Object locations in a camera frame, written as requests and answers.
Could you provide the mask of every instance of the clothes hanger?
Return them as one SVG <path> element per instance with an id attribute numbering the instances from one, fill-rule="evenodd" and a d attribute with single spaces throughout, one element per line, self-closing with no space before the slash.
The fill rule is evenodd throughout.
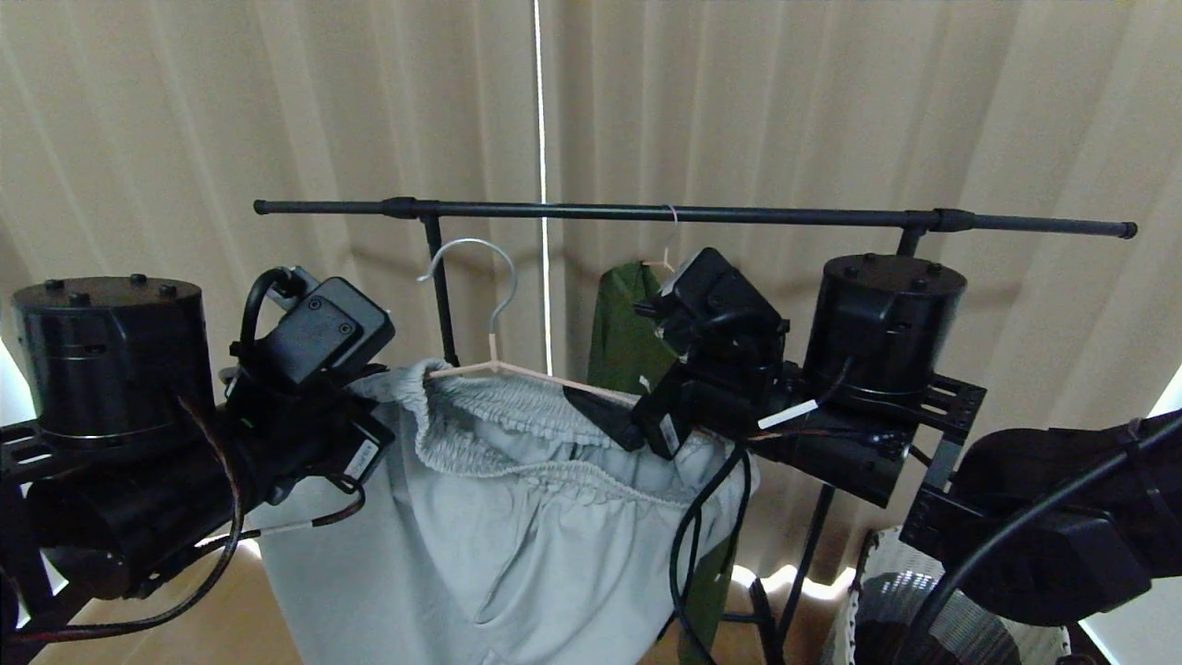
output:
<path id="1" fill-rule="evenodd" d="M 669 262 L 669 246 L 673 245 L 674 237 L 677 236 L 677 224 L 681 223 L 681 220 L 677 219 L 677 208 L 670 204 L 665 204 L 665 207 L 673 210 L 673 228 L 669 230 L 669 236 L 665 237 L 664 253 L 662 254 L 661 260 L 644 261 L 644 265 L 663 267 L 668 269 L 670 274 L 673 274 L 674 272 L 677 272 L 677 268 L 675 268 L 673 263 Z"/>
<path id="2" fill-rule="evenodd" d="M 579 384 L 577 382 L 570 382 L 566 379 L 560 379 L 558 377 L 551 377 L 548 374 L 543 374 L 540 372 L 534 372 L 533 370 L 526 367 L 520 367 L 502 361 L 496 352 L 496 319 L 498 317 L 501 315 L 501 312 L 505 311 L 505 307 L 509 306 L 509 302 L 513 300 L 513 295 L 517 294 L 517 286 L 518 286 L 517 266 L 513 263 L 513 259 L 511 259 L 509 255 L 505 253 L 505 249 L 498 247 L 496 245 L 489 242 L 488 240 L 483 240 L 480 237 L 457 237 L 440 247 L 439 252 L 435 252 L 435 255 L 431 257 L 430 265 L 427 266 L 427 272 L 421 274 L 417 278 L 417 280 L 427 281 L 428 279 L 431 279 L 435 275 L 435 267 L 440 263 L 440 260 L 443 257 L 443 254 L 447 253 L 452 247 L 463 242 L 475 242 L 478 245 L 483 245 L 493 249 L 494 252 L 500 254 L 502 259 L 505 259 L 505 262 L 507 262 L 509 266 L 509 294 L 504 300 L 498 302 L 496 308 L 494 308 L 492 315 L 488 317 L 489 360 L 486 363 L 478 363 L 475 365 L 465 365 L 461 367 L 452 367 L 448 370 L 437 370 L 428 376 L 429 379 L 436 379 L 440 377 L 455 377 L 457 374 L 470 374 L 473 372 L 482 372 L 482 371 L 489 371 L 494 373 L 508 372 L 511 374 L 530 377 L 532 379 L 538 379 L 540 382 L 546 382 L 550 384 L 558 384 L 559 386 L 565 386 L 574 391 L 583 391 L 585 393 L 591 393 L 593 396 L 598 396 L 600 398 L 612 400 L 616 403 L 631 405 L 635 402 L 635 398 L 629 399 L 628 396 L 619 396 L 611 391 L 606 391 L 604 389 L 597 389 L 595 386 L 587 386 L 585 384 Z"/>

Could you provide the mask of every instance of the black clothes rack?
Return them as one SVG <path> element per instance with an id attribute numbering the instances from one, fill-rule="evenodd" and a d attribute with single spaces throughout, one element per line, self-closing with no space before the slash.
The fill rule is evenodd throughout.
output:
<path id="1" fill-rule="evenodd" d="M 1137 234 L 1134 222 L 1108 222 L 1080 219 L 1048 219 L 1034 216 L 979 215 L 955 208 L 933 210 L 834 210 L 790 208 L 741 208 L 686 206 L 676 208 L 677 221 L 706 221 L 715 223 L 762 223 L 787 226 L 846 226 L 846 227 L 895 227 L 902 229 L 897 254 L 915 255 L 920 240 L 927 233 L 952 233 L 972 228 L 996 230 L 1027 230 L 1041 233 L 1069 233 L 1082 235 L 1108 235 L 1132 237 Z M 566 203 L 504 203 L 418 200 L 395 196 L 382 201 L 265 201 L 254 202 L 258 214 L 379 214 L 396 219 L 417 219 L 427 234 L 427 246 L 434 256 L 443 245 L 440 219 L 444 216 L 474 217 L 553 217 L 553 219 L 600 219 L 631 221 L 674 221 L 669 206 L 621 206 L 621 204 L 566 204 Z M 440 332 L 443 339 L 443 358 L 454 366 L 460 365 L 455 353 L 455 334 L 452 326 L 452 305 L 448 299 L 447 270 L 444 261 L 435 270 L 435 301 L 439 307 Z M 725 614 L 725 621 L 755 624 L 759 628 L 764 661 L 767 665 L 784 665 L 784 643 L 792 625 L 804 580 L 808 574 L 813 554 L 820 542 L 821 532 L 829 516 L 836 490 L 821 487 L 808 536 L 805 541 L 797 578 L 788 594 L 787 604 L 777 622 L 767 599 L 767 592 L 759 578 L 748 589 L 752 614 Z"/>

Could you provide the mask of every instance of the hanging clothes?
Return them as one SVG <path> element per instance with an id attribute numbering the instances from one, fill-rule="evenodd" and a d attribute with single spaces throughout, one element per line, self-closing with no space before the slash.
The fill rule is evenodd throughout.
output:
<path id="1" fill-rule="evenodd" d="M 677 354 L 656 337 L 656 321 L 637 314 L 632 304 L 649 300 L 661 291 L 652 269 L 641 261 L 616 266 L 599 278 L 587 384 L 622 393 L 644 395 L 645 383 L 656 387 Z M 702 641 L 710 646 L 717 632 L 730 586 L 734 548 L 727 541 L 702 558 L 690 585 L 686 611 Z M 678 644 L 683 665 L 697 665 L 701 657 L 688 640 Z"/>
<path id="2" fill-rule="evenodd" d="M 559 386 L 427 379 L 446 367 L 355 384 L 398 437 L 366 507 L 260 543 L 304 661 L 635 663 L 673 608 L 677 522 L 729 444 L 695 436 L 671 462 L 629 454 Z M 706 503 L 703 548 L 727 539 L 742 491 L 735 470 Z M 265 527 L 348 501 L 333 494 L 305 481 L 252 519 Z"/>

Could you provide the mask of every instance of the curtain fold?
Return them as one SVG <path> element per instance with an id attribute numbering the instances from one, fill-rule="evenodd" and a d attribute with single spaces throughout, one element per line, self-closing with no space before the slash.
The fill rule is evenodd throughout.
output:
<path id="1" fill-rule="evenodd" d="M 421 224 L 260 217 L 252 201 L 539 195 L 528 4 L 6 2 L 0 26 L 6 307 L 51 275 L 186 279 L 204 289 L 221 367 L 251 281 L 299 263 L 389 307 L 381 358 L 405 364 L 442 354 L 434 291 L 414 279 Z M 539 222 L 443 221 L 444 240 L 462 235 L 518 259 L 502 346 L 544 367 Z M 482 360 L 507 272 L 483 248 L 450 259 L 460 357 Z"/>
<path id="2" fill-rule="evenodd" d="M 974 436 L 1144 415 L 1182 363 L 1182 7 L 1145 4 L 541 4 L 548 188 L 578 201 L 933 208 L 1136 221 L 1132 241 L 968 230 L 920 255 L 969 280 L 939 370 L 991 395 Z M 667 223 L 554 221 L 556 365 L 586 366 L 596 279 L 660 257 Z M 684 223 L 792 319 L 820 268 L 892 229 Z M 930 446 L 934 442 L 921 442 Z M 819 484 L 764 465 L 739 562 L 794 563 Z M 889 510 L 839 495 L 830 581 Z"/>

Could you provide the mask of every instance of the wooden floor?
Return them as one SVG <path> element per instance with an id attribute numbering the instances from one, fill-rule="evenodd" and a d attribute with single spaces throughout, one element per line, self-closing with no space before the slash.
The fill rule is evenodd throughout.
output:
<path id="1" fill-rule="evenodd" d="M 201 582 L 212 566 L 207 560 L 189 568 L 177 580 L 143 601 L 92 601 L 76 622 L 119 621 L 147 617 L 183 600 Z M 747 612 L 743 589 L 734 586 L 729 609 Z M 773 607 L 784 596 L 773 596 Z M 833 604 L 801 602 L 785 648 L 792 665 L 817 661 L 829 632 Z M 723 624 L 713 650 L 721 665 L 764 663 L 755 627 Z M 134 635 L 86 643 L 47 646 L 34 665 L 204 665 L 235 663 L 249 665 L 301 665 L 275 605 L 262 562 L 248 550 L 240 550 L 213 592 L 181 618 L 158 628 Z M 643 665 L 677 663 L 676 631 L 670 630 L 641 660 Z"/>

